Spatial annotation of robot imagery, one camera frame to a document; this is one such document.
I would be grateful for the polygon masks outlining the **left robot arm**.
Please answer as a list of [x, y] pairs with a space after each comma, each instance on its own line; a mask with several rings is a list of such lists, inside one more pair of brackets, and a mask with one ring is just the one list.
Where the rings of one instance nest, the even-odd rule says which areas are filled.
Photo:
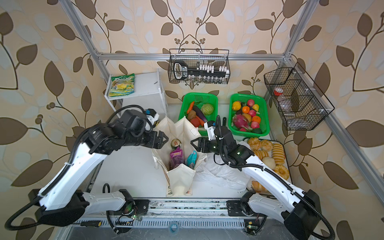
[[78, 188], [99, 163], [121, 147], [161, 149], [169, 138], [154, 130], [158, 119], [153, 109], [129, 105], [115, 111], [106, 123], [85, 129], [76, 138], [64, 167], [45, 187], [30, 192], [30, 202], [6, 221], [5, 229], [65, 227], [86, 214], [125, 210], [134, 201], [125, 189], [92, 195]]

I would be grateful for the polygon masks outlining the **teal fruit candy bag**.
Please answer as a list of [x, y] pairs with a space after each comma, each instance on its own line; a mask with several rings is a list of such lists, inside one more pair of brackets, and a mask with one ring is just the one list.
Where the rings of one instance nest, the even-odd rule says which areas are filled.
[[195, 168], [198, 156], [196, 151], [192, 151], [192, 153], [185, 160], [185, 165], [191, 169]]

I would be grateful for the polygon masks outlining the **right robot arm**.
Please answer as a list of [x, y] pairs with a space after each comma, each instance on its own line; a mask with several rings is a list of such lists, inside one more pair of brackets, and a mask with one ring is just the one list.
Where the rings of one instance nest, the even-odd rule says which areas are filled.
[[[208, 137], [191, 141], [197, 152], [219, 156], [225, 165], [250, 176], [276, 198], [276, 201], [272, 201], [263, 198], [256, 191], [249, 191], [243, 196], [241, 203], [246, 215], [257, 213], [273, 218], [283, 223], [298, 240], [307, 240], [310, 236], [319, 240], [335, 239], [335, 230], [322, 214], [320, 197], [316, 192], [306, 192], [279, 176], [249, 147], [237, 143], [232, 132], [221, 123], [220, 117], [210, 122], [207, 131]], [[326, 225], [329, 236], [315, 233], [319, 222]]]

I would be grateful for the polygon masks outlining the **purple snack bag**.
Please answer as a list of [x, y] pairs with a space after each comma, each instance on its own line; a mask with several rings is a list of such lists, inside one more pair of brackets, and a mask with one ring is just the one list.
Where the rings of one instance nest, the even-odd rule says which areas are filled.
[[170, 153], [170, 170], [177, 168], [179, 165], [184, 164], [184, 152], [181, 147], [173, 150]]

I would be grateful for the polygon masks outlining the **cream floral tote bag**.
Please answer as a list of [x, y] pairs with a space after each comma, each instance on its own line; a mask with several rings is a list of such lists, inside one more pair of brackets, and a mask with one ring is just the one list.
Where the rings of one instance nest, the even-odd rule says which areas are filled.
[[161, 149], [152, 150], [155, 165], [161, 167], [166, 178], [166, 196], [191, 196], [196, 170], [207, 159], [207, 154], [198, 153], [191, 144], [201, 137], [198, 128], [185, 117], [176, 123], [165, 117], [155, 130], [169, 138]]

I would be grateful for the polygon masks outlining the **green white drink can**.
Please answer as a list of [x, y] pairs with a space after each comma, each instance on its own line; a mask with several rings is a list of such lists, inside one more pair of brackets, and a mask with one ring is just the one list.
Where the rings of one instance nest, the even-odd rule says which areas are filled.
[[173, 150], [176, 150], [177, 148], [179, 148], [181, 146], [181, 141], [179, 139], [173, 139], [171, 140], [171, 148]]

